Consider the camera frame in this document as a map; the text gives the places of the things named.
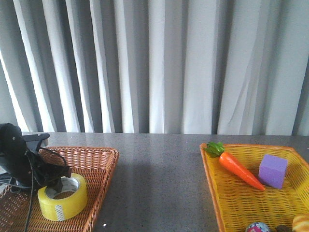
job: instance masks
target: table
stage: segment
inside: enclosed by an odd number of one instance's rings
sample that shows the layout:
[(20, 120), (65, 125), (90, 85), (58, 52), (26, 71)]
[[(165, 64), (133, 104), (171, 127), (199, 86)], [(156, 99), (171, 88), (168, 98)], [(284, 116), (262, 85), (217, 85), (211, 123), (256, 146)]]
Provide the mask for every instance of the table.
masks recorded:
[(49, 146), (119, 151), (94, 232), (217, 232), (199, 150), (208, 141), (291, 146), (309, 162), (309, 136), (50, 133)]

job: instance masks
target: toy carrot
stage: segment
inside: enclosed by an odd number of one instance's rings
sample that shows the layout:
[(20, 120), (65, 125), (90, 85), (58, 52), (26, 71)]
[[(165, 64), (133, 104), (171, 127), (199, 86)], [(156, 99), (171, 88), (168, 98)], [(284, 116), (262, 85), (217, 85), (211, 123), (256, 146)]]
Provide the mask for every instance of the toy carrot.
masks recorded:
[(265, 190), (261, 182), (259, 182), (248, 169), (246, 169), (232, 154), (225, 151), (222, 143), (209, 142), (204, 150), (213, 158), (219, 157), (219, 162), (223, 167), (239, 176), (249, 185), (259, 190)]

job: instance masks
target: curtain fold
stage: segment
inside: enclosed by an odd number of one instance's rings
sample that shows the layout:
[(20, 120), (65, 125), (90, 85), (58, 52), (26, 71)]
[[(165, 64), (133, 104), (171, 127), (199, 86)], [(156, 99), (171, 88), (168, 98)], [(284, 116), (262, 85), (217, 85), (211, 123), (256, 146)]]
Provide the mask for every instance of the curtain fold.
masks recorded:
[(309, 135), (307, 0), (0, 1), (0, 123)]

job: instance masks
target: wicker basket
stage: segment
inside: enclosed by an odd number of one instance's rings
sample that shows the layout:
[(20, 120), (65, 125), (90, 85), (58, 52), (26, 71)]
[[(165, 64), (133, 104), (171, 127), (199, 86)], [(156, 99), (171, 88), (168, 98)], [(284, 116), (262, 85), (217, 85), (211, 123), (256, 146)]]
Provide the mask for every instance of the wicker basket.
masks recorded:
[[(88, 203), (84, 210), (65, 221), (45, 219), (40, 210), (37, 196), (33, 200), (29, 232), (90, 232), (97, 220), (111, 178), (118, 161), (116, 149), (105, 147), (49, 147), (63, 156), (73, 173), (82, 175), (87, 183)], [(57, 157), (42, 152), (45, 160), (57, 162)], [(24, 230), (29, 193), (11, 193), (10, 187), (0, 195), (0, 232), (20, 232)]]
[(219, 231), (243, 232), (252, 222), (266, 223), (271, 231), (278, 225), (292, 228), (295, 215), (309, 212), (309, 165), (291, 147), (269, 145), (224, 145), (255, 176), (264, 154), (288, 160), (282, 189), (255, 189), (223, 168), (200, 145)]

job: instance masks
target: purple foam block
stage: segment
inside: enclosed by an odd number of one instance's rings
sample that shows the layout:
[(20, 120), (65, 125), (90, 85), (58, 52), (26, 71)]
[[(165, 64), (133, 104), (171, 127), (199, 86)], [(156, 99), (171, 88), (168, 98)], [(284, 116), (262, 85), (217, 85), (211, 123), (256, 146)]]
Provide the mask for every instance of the purple foam block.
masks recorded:
[(271, 155), (264, 155), (259, 169), (259, 179), (265, 184), (281, 189), (288, 160)]

